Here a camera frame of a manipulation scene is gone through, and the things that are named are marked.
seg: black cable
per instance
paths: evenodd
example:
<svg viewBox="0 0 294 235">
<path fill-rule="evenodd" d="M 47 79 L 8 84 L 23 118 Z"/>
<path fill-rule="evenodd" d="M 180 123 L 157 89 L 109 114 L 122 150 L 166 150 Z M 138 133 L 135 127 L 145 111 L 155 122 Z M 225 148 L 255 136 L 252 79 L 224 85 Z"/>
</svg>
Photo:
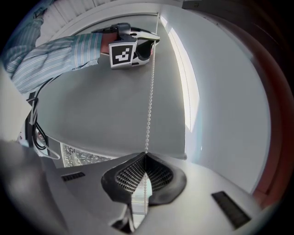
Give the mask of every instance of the black cable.
<svg viewBox="0 0 294 235">
<path fill-rule="evenodd" d="M 36 108 L 37 108 L 37 105 L 39 103 L 39 99 L 38 99 L 38 95 L 40 93 L 40 91 L 47 85 L 49 84 L 50 82 L 52 82 L 53 80 L 55 80 L 56 78 L 52 78 L 48 81 L 46 81 L 41 87 L 40 89 L 38 90 L 36 96 L 34 97 L 34 100 L 35 100 L 35 103 L 34 103 L 34 107 L 33 107 L 33 114 L 35 114 L 35 111 L 36 111 Z M 41 146 L 39 143 L 38 143 L 38 137 L 36 136 L 36 129 L 38 129 L 40 135 L 42 136 L 42 138 L 44 139 L 44 142 L 45 142 L 45 145 L 48 145 L 48 137 L 47 135 L 45 134 L 45 132 L 43 131 L 43 129 L 40 127 L 39 123 L 37 122 L 37 118 L 38 118 L 38 115 L 36 114 L 36 118 L 35 120 L 33 120 L 33 125 L 32 125 L 32 139 L 33 139 L 33 143 L 34 145 L 36 146 L 37 149 L 39 150 L 44 150 L 46 149 L 45 146 Z"/>
</svg>

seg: shirt sleeve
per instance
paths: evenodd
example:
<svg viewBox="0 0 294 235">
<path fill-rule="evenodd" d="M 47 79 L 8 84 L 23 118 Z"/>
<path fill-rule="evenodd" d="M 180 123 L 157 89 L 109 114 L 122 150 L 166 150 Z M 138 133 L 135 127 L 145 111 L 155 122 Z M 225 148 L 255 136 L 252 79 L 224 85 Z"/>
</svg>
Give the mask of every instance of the shirt sleeve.
<svg viewBox="0 0 294 235">
<path fill-rule="evenodd" d="M 102 34 L 81 34 L 40 45 L 20 62 L 12 81 L 27 93 L 67 71 L 97 64 L 101 40 Z"/>
</svg>

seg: black vent grille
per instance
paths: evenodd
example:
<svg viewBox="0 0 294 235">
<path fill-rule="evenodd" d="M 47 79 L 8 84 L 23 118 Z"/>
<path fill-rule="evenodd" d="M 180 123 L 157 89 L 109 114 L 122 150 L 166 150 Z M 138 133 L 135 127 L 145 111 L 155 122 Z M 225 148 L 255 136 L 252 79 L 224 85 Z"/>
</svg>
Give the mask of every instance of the black vent grille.
<svg viewBox="0 0 294 235">
<path fill-rule="evenodd" d="M 250 221 L 250 217 L 225 192 L 214 193 L 212 197 L 236 229 Z"/>
<path fill-rule="evenodd" d="M 147 157 L 146 173 L 152 185 L 152 192 L 161 190 L 173 179 L 172 171 L 163 164 Z"/>
<path fill-rule="evenodd" d="M 80 178 L 83 176 L 85 176 L 85 174 L 83 172 L 77 172 L 77 173 L 73 173 L 73 174 L 63 175 L 61 178 L 63 179 L 64 182 L 66 182 L 66 181 L 77 179 L 77 178 Z"/>
<path fill-rule="evenodd" d="M 115 181 L 131 194 L 135 192 L 138 184 L 145 173 L 145 156 L 129 165 L 122 170 L 116 177 Z"/>
</svg>

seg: hand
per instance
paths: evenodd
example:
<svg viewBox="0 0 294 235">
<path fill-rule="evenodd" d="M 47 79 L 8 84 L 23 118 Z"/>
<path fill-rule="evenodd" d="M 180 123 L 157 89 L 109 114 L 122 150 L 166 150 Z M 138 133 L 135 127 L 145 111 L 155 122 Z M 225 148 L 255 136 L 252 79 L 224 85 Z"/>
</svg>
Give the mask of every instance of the hand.
<svg viewBox="0 0 294 235">
<path fill-rule="evenodd" d="M 109 54 L 109 43 L 114 42 L 115 40 L 117 40 L 117 38 L 118 38 L 117 33 L 103 34 L 100 53 Z"/>
</svg>

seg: striped shirt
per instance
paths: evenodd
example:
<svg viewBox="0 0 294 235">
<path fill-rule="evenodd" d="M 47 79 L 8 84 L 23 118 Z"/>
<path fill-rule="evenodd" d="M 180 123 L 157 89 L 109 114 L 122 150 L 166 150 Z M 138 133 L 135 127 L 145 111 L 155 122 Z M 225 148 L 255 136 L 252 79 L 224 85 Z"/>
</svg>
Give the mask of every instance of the striped shirt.
<svg viewBox="0 0 294 235">
<path fill-rule="evenodd" d="M 97 64 L 102 34 L 56 39 L 35 47 L 42 18 L 34 19 L 8 45 L 3 63 L 21 93 L 40 87 L 64 72 Z"/>
</svg>

